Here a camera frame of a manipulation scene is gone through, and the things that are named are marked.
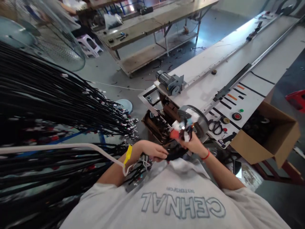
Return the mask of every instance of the concrete floor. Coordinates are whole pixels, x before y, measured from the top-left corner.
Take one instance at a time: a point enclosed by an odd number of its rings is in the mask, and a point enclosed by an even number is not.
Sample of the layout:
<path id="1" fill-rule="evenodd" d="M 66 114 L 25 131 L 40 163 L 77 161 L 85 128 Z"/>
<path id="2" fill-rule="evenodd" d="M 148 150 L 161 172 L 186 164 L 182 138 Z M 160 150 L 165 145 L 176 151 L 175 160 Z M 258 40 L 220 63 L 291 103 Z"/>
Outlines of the concrete floor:
<path id="1" fill-rule="evenodd" d="M 198 39 L 197 47 L 208 48 L 218 40 L 224 38 L 226 35 L 234 31 L 236 28 L 241 26 L 247 21 L 246 18 L 240 17 L 227 12 L 218 12 L 215 10 L 209 11 L 203 18 L 200 27 L 200 36 Z M 184 20 L 178 23 L 178 30 L 182 29 Z M 188 21 L 188 28 L 190 31 L 195 28 L 196 24 L 194 21 Z M 174 25 L 170 33 L 176 33 L 177 29 Z M 162 37 L 162 32 L 157 33 L 157 39 Z M 153 44 L 153 36 L 137 41 L 136 43 L 130 44 L 119 50 L 122 58 L 130 55 L 131 53 L 140 50 L 141 48 Z M 164 56 L 161 68 L 153 69 L 159 65 L 159 62 L 153 61 L 142 69 L 134 73 L 133 79 L 129 79 L 120 67 L 115 63 L 113 58 L 108 52 L 103 52 L 99 58 L 88 59 L 85 67 L 77 72 L 81 77 L 87 80 L 93 80 L 106 84 L 114 84 L 115 86 L 130 87 L 133 89 L 124 89 L 119 87 L 111 87 L 103 84 L 95 84 L 97 88 L 106 91 L 106 96 L 112 100 L 128 99 L 133 104 L 132 117 L 142 119 L 147 108 L 139 100 L 139 90 L 145 90 L 150 87 L 155 80 L 155 72 L 159 69 L 169 72 L 168 67 L 172 66 L 172 69 L 178 67 L 182 63 L 188 61 L 195 55 L 202 52 L 202 49 L 196 49 L 196 51 L 190 51 L 191 47 L 194 47 L 195 39 L 184 44 L 181 52 L 173 50 L 170 57 Z M 285 113 L 295 117 L 300 123 L 300 129 L 302 137 L 300 138 L 299 147 L 304 149 L 304 115 L 294 110 L 284 99 L 284 96 L 296 90 L 304 89 L 304 74 L 297 76 L 292 75 L 290 77 L 284 76 L 276 85 L 272 104 Z M 147 139 L 147 130 L 144 125 L 139 122 L 137 124 L 139 136 L 142 139 Z M 74 141 L 78 142 L 96 142 L 98 141 L 97 135 L 81 135 Z M 295 153 L 290 154 L 289 161 L 303 174 L 305 177 L 305 160 Z M 305 220 L 303 218 L 304 207 L 304 192 L 305 187 L 282 184 L 276 182 L 264 181 L 262 185 L 257 189 L 257 193 L 265 198 L 281 215 L 281 217 L 290 225 L 291 228 L 304 228 Z"/>

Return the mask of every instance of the shelf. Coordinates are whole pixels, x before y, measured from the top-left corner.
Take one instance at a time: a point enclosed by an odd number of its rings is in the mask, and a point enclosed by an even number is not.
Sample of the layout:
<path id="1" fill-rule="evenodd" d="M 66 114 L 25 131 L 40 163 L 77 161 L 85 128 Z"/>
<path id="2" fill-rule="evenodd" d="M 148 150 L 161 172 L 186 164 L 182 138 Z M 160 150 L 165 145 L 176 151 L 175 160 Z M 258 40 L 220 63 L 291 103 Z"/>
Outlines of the shelf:
<path id="1" fill-rule="evenodd" d="M 197 36 L 197 33 L 195 32 L 191 32 L 189 34 L 182 34 L 183 31 L 184 30 L 181 30 L 178 32 L 178 34 L 175 33 L 166 37 L 168 51 L 179 47 L 180 45 L 190 41 L 191 39 Z M 166 46 L 165 39 L 158 41 L 158 43 L 163 47 Z M 152 44 L 121 60 L 120 64 L 122 65 L 125 73 L 127 75 L 130 75 L 134 71 L 140 69 L 141 67 L 147 65 L 149 62 L 159 58 L 160 56 L 163 56 L 166 53 L 167 52 L 164 48 L 160 47 L 157 44 Z"/>

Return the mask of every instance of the metal rail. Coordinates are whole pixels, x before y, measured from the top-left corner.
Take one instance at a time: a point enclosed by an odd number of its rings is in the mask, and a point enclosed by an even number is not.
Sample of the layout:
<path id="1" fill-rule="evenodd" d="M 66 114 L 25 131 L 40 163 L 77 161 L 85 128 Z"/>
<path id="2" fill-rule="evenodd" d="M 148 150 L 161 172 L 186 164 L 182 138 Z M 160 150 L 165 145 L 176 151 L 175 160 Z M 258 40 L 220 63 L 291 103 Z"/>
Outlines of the metal rail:
<path id="1" fill-rule="evenodd" d="M 283 13 L 279 14 L 278 16 L 276 16 L 275 18 L 273 18 L 271 21 L 269 21 L 266 25 L 264 25 L 264 27 L 262 27 L 257 34 L 252 38 L 252 40 L 262 31 L 264 31 L 269 25 L 271 25 L 273 22 L 275 22 L 277 19 L 279 19 L 281 16 L 283 15 Z M 237 53 L 241 48 L 243 48 L 246 44 L 248 44 L 251 41 L 246 40 L 244 43 L 242 43 L 240 46 L 238 46 L 235 50 L 233 50 L 230 54 L 226 55 L 225 57 L 221 58 L 220 60 L 218 60 L 217 62 L 215 62 L 214 64 L 211 64 L 206 70 L 204 70 L 203 74 L 198 76 L 197 79 L 195 80 L 191 80 L 187 86 L 184 86 L 184 89 L 181 91 L 181 93 L 188 88 L 189 86 L 191 86 L 193 83 L 195 83 L 196 81 L 198 81 L 199 79 L 202 78 L 202 76 L 205 76 L 209 73 L 211 73 L 211 71 L 213 69 L 215 69 L 218 65 L 222 64 L 224 61 L 226 61 L 227 59 L 229 59 L 231 56 L 233 56 L 235 53 Z"/>
<path id="2" fill-rule="evenodd" d="M 265 52 L 263 52 L 262 55 L 260 55 L 251 65 L 251 67 L 241 75 L 241 77 L 229 88 L 229 90 L 226 92 L 226 94 L 233 89 L 234 87 L 237 86 L 237 84 L 253 69 L 255 66 L 261 62 L 267 55 L 270 53 L 283 39 L 286 38 L 286 36 L 299 24 L 301 20 L 303 20 L 305 15 L 303 15 L 299 20 L 297 20 L 283 35 L 280 36 Z M 204 115 L 209 113 L 209 111 L 212 110 L 213 107 L 215 107 L 220 100 L 213 101 L 205 110 L 204 110 Z"/>

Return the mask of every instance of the black scissors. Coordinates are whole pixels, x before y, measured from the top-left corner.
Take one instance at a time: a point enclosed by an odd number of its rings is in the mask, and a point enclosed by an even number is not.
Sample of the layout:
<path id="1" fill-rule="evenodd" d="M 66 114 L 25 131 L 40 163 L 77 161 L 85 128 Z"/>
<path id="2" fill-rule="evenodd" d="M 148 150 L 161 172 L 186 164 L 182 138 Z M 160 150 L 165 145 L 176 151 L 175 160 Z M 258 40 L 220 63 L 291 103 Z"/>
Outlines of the black scissors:
<path id="1" fill-rule="evenodd" d="M 211 131 L 215 135 L 220 135 L 223 132 L 221 119 L 219 119 L 218 121 L 214 121 L 213 119 L 211 119 L 208 125 L 209 131 Z"/>

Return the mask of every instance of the red string bracelet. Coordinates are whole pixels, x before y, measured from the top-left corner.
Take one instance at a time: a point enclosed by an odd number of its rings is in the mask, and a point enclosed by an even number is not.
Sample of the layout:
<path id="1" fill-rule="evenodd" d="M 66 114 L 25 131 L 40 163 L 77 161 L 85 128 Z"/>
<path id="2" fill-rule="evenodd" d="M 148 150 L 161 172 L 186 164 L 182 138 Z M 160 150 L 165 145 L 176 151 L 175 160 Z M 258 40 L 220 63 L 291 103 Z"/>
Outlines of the red string bracelet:
<path id="1" fill-rule="evenodd" d="M 206 156 L 206 157 L 201 158 L 201 160 L 205 160 L 205 159 L 207 159 L 207 158 L 209 157 L 209 155 L 210 155 L 210 150 L 209 150 L 209 149 L 207 149 L 207 150 L 209 151 L 209 153 L 207 154 L 207 156 Z"/>

